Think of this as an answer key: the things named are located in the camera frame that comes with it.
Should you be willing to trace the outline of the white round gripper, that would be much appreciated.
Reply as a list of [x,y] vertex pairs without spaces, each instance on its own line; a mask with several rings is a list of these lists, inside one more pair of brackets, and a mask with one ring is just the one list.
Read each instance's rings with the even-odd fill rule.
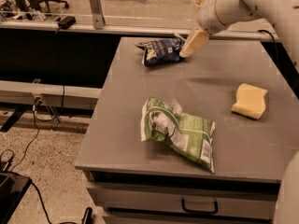
[[240,0],[190,0],[199,7],[197,22],[202,29],[191,31],[179,56],[190,57],[214,35],[241,21]]

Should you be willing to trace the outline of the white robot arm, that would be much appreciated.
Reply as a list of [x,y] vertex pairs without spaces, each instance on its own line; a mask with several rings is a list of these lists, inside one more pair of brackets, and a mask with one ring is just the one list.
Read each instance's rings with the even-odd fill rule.
[[[200,29],[189,34],[180,52],[188,57],[200,48],[211,35],[226,30],[241,21],[267,20],[292,62],[281,73],[294,92],[298,92],[299,9],[298,0],[192,0],[198,7]],[[299,224],[299,151],[284,171],[273,224]]]

